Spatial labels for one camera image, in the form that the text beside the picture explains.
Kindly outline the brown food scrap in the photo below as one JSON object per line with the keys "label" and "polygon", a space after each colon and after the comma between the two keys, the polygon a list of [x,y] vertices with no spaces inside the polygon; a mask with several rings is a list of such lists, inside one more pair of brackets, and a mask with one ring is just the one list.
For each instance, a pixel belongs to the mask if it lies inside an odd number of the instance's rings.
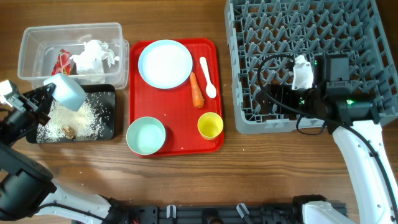
{"label": "brown food scrap", "polygon": [[61,127],[61,129],[62,129],[62,131],[65,133],[65,137],[66,137],[67,139],[75,139],[75,137],[76,137],[76,131],[75,131],[72,127],[70,127],[70,126],[68,126],[68,125],[63,125],[63,126]]}

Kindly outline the large light blue plate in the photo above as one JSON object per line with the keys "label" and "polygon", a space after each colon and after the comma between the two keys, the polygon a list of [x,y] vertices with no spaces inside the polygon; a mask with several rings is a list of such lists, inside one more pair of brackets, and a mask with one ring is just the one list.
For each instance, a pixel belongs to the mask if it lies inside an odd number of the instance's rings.
{"label": "large light blue plate", "polygon": [[193,69],[189,50],[176,40],[157,40],[144,48],[138,59],[142,79],[158,89],[172,89],[187,80]]}

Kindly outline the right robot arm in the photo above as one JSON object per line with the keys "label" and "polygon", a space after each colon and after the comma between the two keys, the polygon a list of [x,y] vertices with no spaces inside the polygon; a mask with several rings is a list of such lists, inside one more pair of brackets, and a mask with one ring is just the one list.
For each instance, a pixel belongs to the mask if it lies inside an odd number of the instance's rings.
{"label": "right robot arm", "polygon": [[397,182],[382,140],[377,105],[359,82],[350,79],[345,54],[317,56],[310,63],[303,55],[283,54],[289,60],[292,88],[285,99],[259,87],[269,101],[299,118],[323,121],[333,136],[349,172],[361,223],[397,223]]}

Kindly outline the white tissue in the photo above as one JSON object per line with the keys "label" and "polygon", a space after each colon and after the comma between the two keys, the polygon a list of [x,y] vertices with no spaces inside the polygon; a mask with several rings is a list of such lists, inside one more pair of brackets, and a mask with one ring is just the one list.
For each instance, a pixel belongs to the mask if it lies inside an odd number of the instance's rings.
{"label": "white tissue", "polygon": [[80,55],[70,56],[70,60],[74,61],[76,72],[79,75],[103,74],[103,60],[106,61],[109,68],[119,61],[119,56],[109,48],[106,42],[91,40],[84,42],[83,46],[84,51]]}

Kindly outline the yellow plastic cup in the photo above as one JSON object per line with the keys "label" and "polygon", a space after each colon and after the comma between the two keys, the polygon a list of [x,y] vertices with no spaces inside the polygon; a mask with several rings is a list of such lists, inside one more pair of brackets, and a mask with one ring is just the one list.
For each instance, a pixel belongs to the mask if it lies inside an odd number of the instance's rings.
{"label": "yellow plastic cup", "polygon": [[219,114],[207,112],[198,119],[197,128],[204,139],[213,140],[223,131],[224,122]]}

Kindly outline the orange carrot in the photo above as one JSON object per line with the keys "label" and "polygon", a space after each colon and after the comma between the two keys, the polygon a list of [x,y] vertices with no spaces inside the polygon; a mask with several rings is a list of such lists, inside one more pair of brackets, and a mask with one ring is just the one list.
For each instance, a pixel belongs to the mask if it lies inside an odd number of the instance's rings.
{"label": "orange carrot", "polygon": [[198,85],[196,75],[194,72],[190,74],[190,85],[192,90],[192,101],[195,108],[202,108],[204,106],[204,97]]}

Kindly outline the mint green bowl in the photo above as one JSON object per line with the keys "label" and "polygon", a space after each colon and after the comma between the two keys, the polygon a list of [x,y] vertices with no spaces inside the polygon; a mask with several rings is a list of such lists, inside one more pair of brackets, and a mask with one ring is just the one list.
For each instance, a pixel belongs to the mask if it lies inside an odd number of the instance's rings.
{"label": "mint green bowl", "polygon": [[164,145],[165,126],[156,118],[145,116],[133,121],[127,129],[126,142],[140,156],[156,153]]}

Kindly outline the red snack wrapper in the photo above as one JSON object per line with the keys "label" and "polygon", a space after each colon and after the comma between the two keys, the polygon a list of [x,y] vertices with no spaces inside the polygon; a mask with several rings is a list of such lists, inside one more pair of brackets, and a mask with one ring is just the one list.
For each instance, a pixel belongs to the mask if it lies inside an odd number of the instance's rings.
{"label": "red snack wrapper", "polygon": [[55,62],[54,68],[52,70],[52,76],[58,73],[69,75],[71,74],[71,71],[72,71],[72,66],[70,61],[70,53],[65,49],[61,49],[58,54],[57,61]]}

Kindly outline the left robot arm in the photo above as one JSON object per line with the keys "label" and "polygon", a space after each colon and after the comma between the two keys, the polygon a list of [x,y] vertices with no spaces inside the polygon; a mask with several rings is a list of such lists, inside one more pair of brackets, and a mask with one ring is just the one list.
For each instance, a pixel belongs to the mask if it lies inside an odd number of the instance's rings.
{"label": "left robot arm", "polygon": [[53,181],[53,174],[12,145],[49,121],[57,86],[48,84],[21,94],[13,82],[1,82],[1,103],[13,109],[1,121],[1,220],[55,215],[72,223],[133,223],[134,214],[116,199],[83,194]]}

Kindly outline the light blue bowl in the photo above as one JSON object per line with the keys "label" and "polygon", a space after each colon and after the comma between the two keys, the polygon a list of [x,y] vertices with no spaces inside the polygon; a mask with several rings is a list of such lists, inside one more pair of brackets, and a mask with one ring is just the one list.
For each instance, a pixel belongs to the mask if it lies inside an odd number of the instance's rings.
{"label": "light blue bowl", "polygon": [[58,73],[44,81],[44,85],[54,84],[52,96],[63,106],[72,111],[78,111],[86,100],[84,89],[64,73]]}

